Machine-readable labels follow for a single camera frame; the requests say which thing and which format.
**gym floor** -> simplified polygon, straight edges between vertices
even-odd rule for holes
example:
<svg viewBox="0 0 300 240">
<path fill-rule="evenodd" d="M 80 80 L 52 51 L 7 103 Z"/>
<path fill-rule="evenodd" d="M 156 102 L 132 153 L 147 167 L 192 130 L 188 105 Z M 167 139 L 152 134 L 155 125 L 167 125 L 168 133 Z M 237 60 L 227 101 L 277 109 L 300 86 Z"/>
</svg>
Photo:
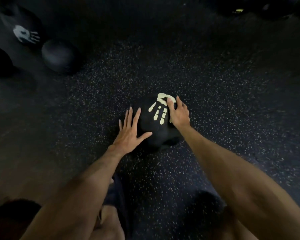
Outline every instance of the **gym floor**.
<svg viewBox="0 0 300 240">
<path fill-rule="evenodd" d="M 222 17 L 209 0 L 20 0 L 76 45 L 60 76 L 0 21 L 20 73 L 0 80 L 0 204 L 44 204 L 98 159 L 147 93 L 179 95 L 192 125 L 279 183 L 300 206 L 300 20 Z M 133 239 L 204 239 L 222 202 L 182 142 L 120 163 Z"/>
</svg>

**white handprint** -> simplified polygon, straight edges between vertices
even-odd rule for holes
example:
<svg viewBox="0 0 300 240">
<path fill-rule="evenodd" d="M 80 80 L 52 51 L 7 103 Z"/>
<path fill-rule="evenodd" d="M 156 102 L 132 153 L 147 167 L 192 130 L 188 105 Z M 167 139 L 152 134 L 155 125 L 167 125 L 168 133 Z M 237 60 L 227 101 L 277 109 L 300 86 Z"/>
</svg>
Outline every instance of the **white handprint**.
<svg viewBox="0 0 300 240">
<path fill-rule="evenodd" d="M 27 40 L 33 44 L 40 42 L 40 36 L 38 32 L 29 31 L 20 25 L 16 25 L 14 27 L 13 33 L 22 43 L 24 42 L 24 40 Z"/>
<path fill-rule="evenodd" d="M 158 94 L 158 97 L 157 97 L 157 102 L 163 104 L 164 106 L 166 106 L 166 108 L 163 109 L 163 114 L 161 116 L 161 119 L 160 119 L 160 124 L 163 125 L 164 124 L 164 118 L 166 117 L 166 114 L 168 112 L 168 105 L 167 105 L 167 102 L 164 101 L 164 98 L 170 98 L 173 103 L 176 103 L 176 99 L 174 97 L 172 97 L 171 95 L 168 95 L 168 94 L 165 94 L 165 93 L 159 93 Z M 149 112 L 151 112 L 153 110 L 153 108 L 155 107 L 155 105 L 157 104 L 157 102 L 155 102 L 154 104 L 152 104 L 152 106 L 148 109 Z M 162 106 L 159 105 L 154 117 L 153 117 L 153 120 L 157 120 L 158 119 L 158 115 L 159 115 L 159 109 L 161 109 Z"/>
</svg>

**forearm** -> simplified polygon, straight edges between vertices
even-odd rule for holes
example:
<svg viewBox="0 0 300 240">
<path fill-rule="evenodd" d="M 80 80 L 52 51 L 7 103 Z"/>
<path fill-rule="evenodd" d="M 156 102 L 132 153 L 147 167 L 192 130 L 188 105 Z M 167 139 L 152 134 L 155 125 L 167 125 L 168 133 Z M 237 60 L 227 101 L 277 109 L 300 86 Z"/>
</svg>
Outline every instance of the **forearm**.
<svg viewBox="0 0 300 240">
<path fill-rule="evenodd" d="M 73 178 L 41 208 L 22 240 L 38 235 L 37 226 L 44 230 L 39 235 L 45 235 L 46 239 L 53 239 L 57 230 L 74 232 L 74 227 L 81 236 L 91 232 L 110 179 L 122 157 L 122 153 L 110 147 L 101 158 Z"/>
<path fill-rule="evenodd" d="M 276 237 L 282 234 L 282 239 L 296 229 L 300 234 L 300 208 L 276 182 L 190 126 L 180 132 L 216 191 L 256 237 L 266 239 L 269 229 Z"/>
</svg>

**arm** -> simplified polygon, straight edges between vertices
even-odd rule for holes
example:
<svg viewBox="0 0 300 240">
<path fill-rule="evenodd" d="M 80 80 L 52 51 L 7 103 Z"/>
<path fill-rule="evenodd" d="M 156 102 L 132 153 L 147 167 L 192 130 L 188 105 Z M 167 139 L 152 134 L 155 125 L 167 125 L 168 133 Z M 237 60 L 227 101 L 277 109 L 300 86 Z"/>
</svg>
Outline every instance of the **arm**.
<svg viewBox="0 0 300 240">
<path fill-rule="evenodd" d="M 121 158 L 152 135 L 147 132 L 137 138 L 140 113 L 138 109 L 132 124 L 132 108 L 127 110 L 124 125 L 119 121 L 120 132 L 106 153 L 40 209 L 21 240 L 90 237 Z"/>
<path fill-rule="evenodd" d="M 175 110 L 168 99 L 173 124 L 239 221 L 259 240 L 300 240 L 300 208 L 288 193 L 260 169 L 200 135 L 179 97 L 177 104 Z"/>
</svg>

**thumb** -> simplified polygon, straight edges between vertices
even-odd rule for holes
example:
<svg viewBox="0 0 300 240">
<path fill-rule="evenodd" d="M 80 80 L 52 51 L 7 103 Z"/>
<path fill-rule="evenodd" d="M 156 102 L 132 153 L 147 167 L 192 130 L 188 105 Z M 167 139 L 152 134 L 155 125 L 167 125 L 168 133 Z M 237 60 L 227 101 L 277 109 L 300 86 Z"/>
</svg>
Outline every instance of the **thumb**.
<svg viewBox="0 0 300 240">
<path fill-rule="evenodd" d="M 152 132 L 146 132 L 144 133 L 142 136 L 140 136 L 138 138 L 139 142 L 143 142 L 145 139 L 147 139 L 148 137 L 152 136 Z"/>
<path fill-rule="evenodd" d="M 173 101 L 171 100 L 171 98 L 167 98 L 167 105 L 169 107 L 169 110 L 170 110 L 170 114 L 172 113 L 174 109 L 174 106 L 173 106 Z"/>
</svg>

